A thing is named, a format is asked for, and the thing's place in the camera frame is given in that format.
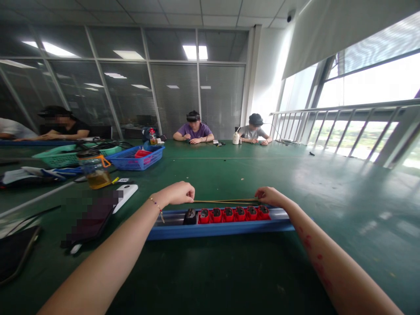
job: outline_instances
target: beaded bracelet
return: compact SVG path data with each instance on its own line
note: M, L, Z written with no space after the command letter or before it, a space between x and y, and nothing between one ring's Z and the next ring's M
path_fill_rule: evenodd
M150 197L149 198L158 208L159 208L159 210L160 210L160 212L161 212L161 219L162 219L162 222L163 223L165 223L165 220L164 220L164 218L163 218L163 213L162 213L162 209L161 209L161 207L159 207L159 205L158 205L158 203L156 202L156 201L154 201L153 200L153 198L152 197Z

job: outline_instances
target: gray t-shirt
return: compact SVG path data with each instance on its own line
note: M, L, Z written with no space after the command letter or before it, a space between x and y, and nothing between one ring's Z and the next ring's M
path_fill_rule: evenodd
M242 134L241 138L245 139L258 139L258 137L268 137L264 130L262 130L261 128L251 130L251 128L249 128L249 125L242 127L239 130L239 133Z

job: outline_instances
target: white cloth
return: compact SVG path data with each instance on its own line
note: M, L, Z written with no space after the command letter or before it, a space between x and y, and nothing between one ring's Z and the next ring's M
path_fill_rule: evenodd
M11 134L16 139L35 138L38 136L36 133L34 133L29 128L26 128L21 123L5 118L0 118L0 133Z

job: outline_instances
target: plastic bottle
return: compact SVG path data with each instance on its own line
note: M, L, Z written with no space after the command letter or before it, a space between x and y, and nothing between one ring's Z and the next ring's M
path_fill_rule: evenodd
M238 132L235 131L235 133L233 134L233 141L232 141L232 143L233 144L239 144L239 138L240 138L240 136L239 136Z
M156 139L156 133L154 132L153 128L150 128L150 144L156 145L158 143L158 140Z

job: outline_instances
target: glass jar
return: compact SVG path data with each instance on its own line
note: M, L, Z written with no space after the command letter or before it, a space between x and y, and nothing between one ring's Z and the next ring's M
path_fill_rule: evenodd
M77 154L90 188L100 189L111 184L111 177L106 170L111 165L96 149L81 151Z

